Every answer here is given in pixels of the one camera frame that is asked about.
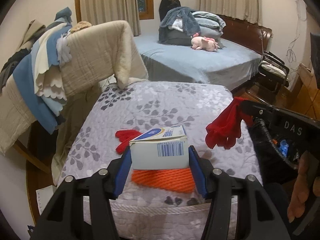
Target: barcode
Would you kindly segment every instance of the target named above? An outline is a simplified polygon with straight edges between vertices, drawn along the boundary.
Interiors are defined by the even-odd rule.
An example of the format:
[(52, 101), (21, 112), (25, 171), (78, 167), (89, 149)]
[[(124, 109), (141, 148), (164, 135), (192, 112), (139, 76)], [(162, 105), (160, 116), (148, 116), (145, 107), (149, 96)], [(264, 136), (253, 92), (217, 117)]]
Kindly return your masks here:
[(183, 155), (183, 142), (157, 143), (158, 156), (181, 156)]

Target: gray comforter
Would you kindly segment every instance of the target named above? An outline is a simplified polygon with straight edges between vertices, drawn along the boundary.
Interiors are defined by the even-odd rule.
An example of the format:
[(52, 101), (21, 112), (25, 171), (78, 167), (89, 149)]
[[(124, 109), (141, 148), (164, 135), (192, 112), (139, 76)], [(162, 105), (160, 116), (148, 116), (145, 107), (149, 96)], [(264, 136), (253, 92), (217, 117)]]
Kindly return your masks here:
[[(261, 181), (257, 158), (246, 125), (230, 150), (209, 149), (205, 127), (232, 101), (223, 86), (176, 82), (138, 82), (124, 90), (109, 85), (87, 117), (63, 167), (59, 183), (67, 175), (91, 176), (119, 158), (117, 130), (145, 132), (155, 127), (184, 125), (188, 141), (198, 154), (229, 175), (254, 174)], [(198, 240), (210, 203), (194, 191), (190, 194), (139, 186), (129, 174), (123, 193), (110, 201), (119, 235), (128, 239)], [(237, 198), (232, 199), (229, 239), (236, 229)], [(90, 222), (89, 199), (84, 203)]]

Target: metal screw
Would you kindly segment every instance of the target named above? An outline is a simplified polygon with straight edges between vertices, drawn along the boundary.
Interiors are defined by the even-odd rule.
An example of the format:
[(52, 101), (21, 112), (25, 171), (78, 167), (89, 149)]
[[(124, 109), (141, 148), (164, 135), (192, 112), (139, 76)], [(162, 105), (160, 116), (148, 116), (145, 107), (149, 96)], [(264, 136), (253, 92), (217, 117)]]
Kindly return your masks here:
[(102, 175), (102, 176), (107, 175), (108, 174), (108, 170), (107, 169), (101, 169), (99, 171), (99, 174)]
[(248, 176), (248, 180), (250, 180), (250, 181), (255, 181), (257, 178), (256, 178), (256, 176), (254, 176), (254, 175), (249, 175)]
[(71, 181), (73, 181), (73, 177), (72, 176), (66, 176), (66, 178), (64, 180), (65, 180), (65, 182), (71, 182)]
[(214, 174), (216, 174), (216, 175), (220, 175), (220, 174), (222, 173), (222, 170), (215, 168), (215, 169), (213, 169), (212, 172), (213, 172)]

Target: black chair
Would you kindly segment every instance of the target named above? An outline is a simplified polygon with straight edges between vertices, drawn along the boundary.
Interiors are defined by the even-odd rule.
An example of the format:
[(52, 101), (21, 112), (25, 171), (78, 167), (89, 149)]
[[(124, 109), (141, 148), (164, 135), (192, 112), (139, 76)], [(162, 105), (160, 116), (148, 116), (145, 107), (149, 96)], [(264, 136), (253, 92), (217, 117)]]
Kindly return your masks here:
[[(270, 65), (273, 65), (273, 67), (276, 67), (279, 70), (282, 70), (285, 74), (285, 77), (282, 77), (280, 75), (270, 72), (263, 66), (264, 64), (262, 62), (267, 62)], [(287, 80), (288, 75), (289, 75), (289, 68), (284, 65), (284, 61), (279, 59), (273, 53), (264, 51), (262, 61), (259, 65), (259, 72), (251, 79), (252, 80), (251, 84), (254, 84), (259, 88), (262, 88), (263, 90), (268, 91), (273, 96), (272, 102), (270, 102), (272, 104), (276, 98), (276, 95), (279, 93), (281, 87), (289, 86), (289, 82)], [(253, 98), (255, 98), (256, 100), (262, 103), (269, 104), (259, 96), (250, 92), (249, 89), (250, 88), (247, 87), (246, 92), (250, 96), (252, 96)]]

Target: wooden window frame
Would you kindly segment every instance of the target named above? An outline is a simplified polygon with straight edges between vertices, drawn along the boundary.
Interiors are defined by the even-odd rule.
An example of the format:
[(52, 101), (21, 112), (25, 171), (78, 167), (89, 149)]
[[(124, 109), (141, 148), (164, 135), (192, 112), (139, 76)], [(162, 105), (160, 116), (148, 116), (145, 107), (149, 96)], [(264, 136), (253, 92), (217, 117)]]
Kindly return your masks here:
[(154, 19), (153, 0), (146, 0), (146, 11), (139, 12), (140, 20), (152, 20)]

